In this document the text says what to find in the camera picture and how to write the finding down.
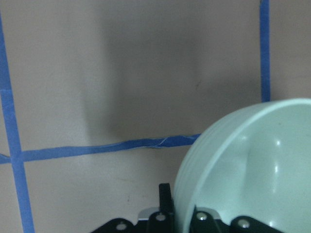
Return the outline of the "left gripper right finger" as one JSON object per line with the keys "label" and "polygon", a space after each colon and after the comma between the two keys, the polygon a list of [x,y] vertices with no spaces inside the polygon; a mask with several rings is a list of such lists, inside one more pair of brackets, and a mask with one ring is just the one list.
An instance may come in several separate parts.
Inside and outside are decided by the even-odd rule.
{"label": "left gripper right finger", "polygon": [[190,233],[281,233],[250,216],[237,216],[228,224],[224,223],[219,213],[210,208],[193,207],[190,225]]}

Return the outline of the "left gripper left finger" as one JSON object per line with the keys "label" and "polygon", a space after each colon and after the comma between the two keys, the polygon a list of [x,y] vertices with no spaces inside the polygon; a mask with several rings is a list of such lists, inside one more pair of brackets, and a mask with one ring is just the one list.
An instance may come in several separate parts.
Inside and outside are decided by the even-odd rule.
{"label": "left gripper left finger", "polygon": [[95,233],[172,233],[174,213],[169,183],[159,186],[159,206],[140,211],[136,224],[125,218],[112,219],[94,230]]}

